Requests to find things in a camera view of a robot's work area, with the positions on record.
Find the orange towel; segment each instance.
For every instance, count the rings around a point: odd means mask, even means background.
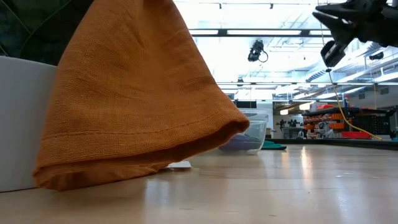
[[[172,0],[95,0],[58,66],[34,177],[55,190],[142,177],[248,126]]]

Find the fluorescent light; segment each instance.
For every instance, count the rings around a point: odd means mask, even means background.
[[[344,94],[354,93],[354,92],[356,92],[358,90],[362,90],[363,88],[364,87],[359,87],[359,88],[355,88],[355,89],[352,89],[352,90],[348,90],[348,91],[344,92]]]
[[[311,30],[310,35],[331,35],[330,30]]]
[[[191,35],[217,35],[218,30],[189,30]]]
[[[328,103],[328,102],[337,102],[337,100],[320,100],[319,102]]]
[[[280,111],[280,115],[288,115],[289,114],[289,110],[281,110]]]
[[[302,82],[302,83],[297,83],[298,85],[331,85],[331,83],[307,83],[307,82]]]
[[[310,96],[312,96],[312,95],[315,95],[316,93],[301,93],[301,94],[298,94],[298,95],[296,95],[296,96],[294,96],[293,97],[293,99],[295,99],[295,100],[298,100],[298,99],[301,99],[301,98],[305,98],[305,97],[310,97]]]
[[[274,82],[258,82],[256,83],[257,85],[291,85],[293,83],[284,83],[284,82],[279,82],[279,83],[274,83]]]
[[[395,79],[395,78],[398,78],[398,72],[390,73],[390,74],[387,74],[387,75],[382,75],[382,76],[380,76],[378,78],[375,78],[374,82],[384,82],[384,81],[392,80],[392,79]]]
[[[337,83],[337,85],[373,85],[373,83]]]
[[[300,35],[301,30],[228,30],[228,35]]]
[[[237,90],[221,90],[223,91],[223,93],[225,94],[235,94],[237,92]]]
[[[378,83],[378,85],[398,85],[398,83]]]
[[[267,89],[271,90],[276,87],[277,87],[276,85],[253,85],[252,86],[252,88],[254,88],[256,90],[261,89],[261,88],[267,88]]]
[[[325,93],[322,95],[317,96],[318,99],[327,99],[327,98],[331,98],[333,96],[336,96],[335,93]]]
[[[250,85],[251,83],[243,82],[218,82],[217,85]]]
[[[314,103],[315,100],[292,100],[293,102],[312,102]]]
[[[302,105],[299,106],[300,110],[309,110],[311,109],[311,104],[313,104],[314,102],[311,103],[304,103]]]

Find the table surface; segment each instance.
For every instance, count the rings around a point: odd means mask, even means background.
[[[1,223],[396,223],[398,153],[288,146],[210,152],[190,170],[68,192],[0,194]]]

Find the ceiling light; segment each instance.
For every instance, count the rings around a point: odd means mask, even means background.
[[[331,83],[309,83],[309,82],[302,82],[302,83],[297,83],[298,85],[331,85]]]
[[[293,102],[312,102],[314,103],[315,100],[292,100]]]
[[[248,82],[218,82],[217,85],[250,85]]]
[[[329,102],[337,102],[337,100],[320,100],[319,102],[329,103]]]
[[[217,35],[218,30],[189,30],[191,35]]]
[[[304,103],[302,105],[299,106],[300,110],[309,110],[311,109],[311,104],[313,104],[314,102],[311,103]]]
[[[228,30],[228,35],[300,35],[301,30]]]
[[[277,83],[277,82],[257,82],[256,84],[257,85],[291,85],[292,83],[289,83],[289,82],[286,82],[286,83],[284,83],[284,82],[279,82],[279,83]]]
[[[387,75],[382,75],[382,76],[380,76],[378,78],[375,78],[374,82],[384,82],[384,81],[392,80],[392,79],[395,79],[395,78],[398,78],[398,72],[390,73],[390,74],[387,74]]]
[[[311,30],[310,35],[331,35],[330,30]]]
[[[378,83],[378,85],[398,85],[398,83]]]
[[[253,88],[252,85],[243,85],[243,86],[238,86],[238,85],[218,85],[220,89],[230,89],[230,88],[235,88],[235,89],[251,89]]]
[[[264,89],[274,90],[275,88],[277,88],[277,86],[276,85],[253,85],[252,88],[255,90],[264,90]]]
[[[331,98],[333,96],[336,96],[335,93],[325,93],[322,95],[317,96],[318,99],[327,99],[327,98]]]
[[[288,110],[281,110],[280,115],[288,115],[289,111]]]
[[[358,90],[362,90],[363,88],[365,88],[365,87],[359,87],[359,88],[355,88],[355,89],[352,89],[352,90],[348,90],[348,91],[344,92],[344,94],[354,93],[354,92],[356,92]]]
[[[237,90],[221,90],[225,94],[236,94]]]
[[[373,83],[337,83],[337,85],[373,85]]]

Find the plastic container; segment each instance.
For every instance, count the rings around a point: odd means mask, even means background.
[[[250,126],[241,134],[237,134],[218,149],[225,153],[257,154],[266,138],[268,111],[256,109],[241,110],[250,120]]]

